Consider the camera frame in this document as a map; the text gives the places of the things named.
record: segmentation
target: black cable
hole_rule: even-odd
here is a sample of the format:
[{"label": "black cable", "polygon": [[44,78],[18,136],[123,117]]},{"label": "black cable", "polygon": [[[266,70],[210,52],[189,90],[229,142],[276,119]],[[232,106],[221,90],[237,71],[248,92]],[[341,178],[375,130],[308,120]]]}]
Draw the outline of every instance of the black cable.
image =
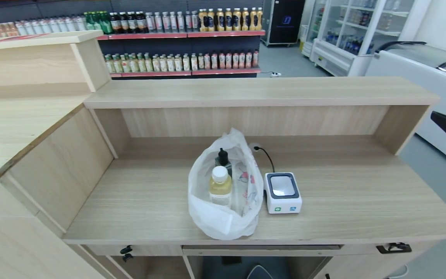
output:
[{"label": "black cable", "polygon": [[269,162],[271,162],[271,167],[273,168],[273,172],[275,172],[275,171],[274,171],[273,160],[271,160],[271,157],[269,157],[269,154],[266,152],[266,150],[264,150],[264,148],[260,148],[259,146],[255,146],[255,147],[254,147],[254,150],[262,150],[262,151],[264,151],[264,153],[266,153],[266,156],[268,157]]}]

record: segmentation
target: chest freezer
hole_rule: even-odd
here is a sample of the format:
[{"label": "chest freezer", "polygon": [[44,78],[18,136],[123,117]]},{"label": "chest freezer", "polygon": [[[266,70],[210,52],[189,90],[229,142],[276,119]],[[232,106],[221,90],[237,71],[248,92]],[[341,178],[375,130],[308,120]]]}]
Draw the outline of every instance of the chest freezer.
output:
[{"label": "chest freezer", "polygon": [[387,43],[376,51],[366,76],[402,76],[439,95],[440,102],[432,107],[416,133],[446,155],[446,131],[431,119],[435,114],[446,116],[445,50],[424,42]]}]

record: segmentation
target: white plastic bag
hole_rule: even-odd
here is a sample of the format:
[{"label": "white plastic bag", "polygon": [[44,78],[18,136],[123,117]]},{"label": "white plastic bag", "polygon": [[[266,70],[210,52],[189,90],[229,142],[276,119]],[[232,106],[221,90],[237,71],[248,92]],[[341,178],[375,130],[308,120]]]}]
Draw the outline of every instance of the white plastic bag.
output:
[{"label": "white plastic bag", "polygon": [[[232,164],[232,208],[209,201],[209,178],[220,148]],[[232,240],[254,233],[262,205],[262,175],[244,135],[237,129],[218,138],[197,158],[189,173],[189,213],[209,237]]]}]

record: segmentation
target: black bottle cap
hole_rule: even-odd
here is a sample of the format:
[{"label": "black bottle cap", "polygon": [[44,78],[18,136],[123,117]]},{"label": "black bottle cap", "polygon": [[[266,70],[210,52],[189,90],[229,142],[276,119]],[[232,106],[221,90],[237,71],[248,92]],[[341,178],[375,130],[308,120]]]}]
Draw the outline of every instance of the black bottle cap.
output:
[{"label": "black bottle cap", "polygon": [[218,161],[222,166],[226,166],[228,164],[228,152],[223,150],[223,148],[220,148],[220,151],[218,153]]}]

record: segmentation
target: white bottle cap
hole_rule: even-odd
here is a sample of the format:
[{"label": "white bottle cap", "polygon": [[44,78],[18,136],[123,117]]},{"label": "white bottle cap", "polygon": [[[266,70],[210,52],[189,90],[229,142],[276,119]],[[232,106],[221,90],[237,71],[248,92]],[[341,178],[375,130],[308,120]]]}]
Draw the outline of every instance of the white bottle cap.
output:
[{"label": "white bottle cap", "polygon": [[223,183],[228,178],[228,170],[224,166],[217,166],[213,169],[211,177],[216,183]]}]

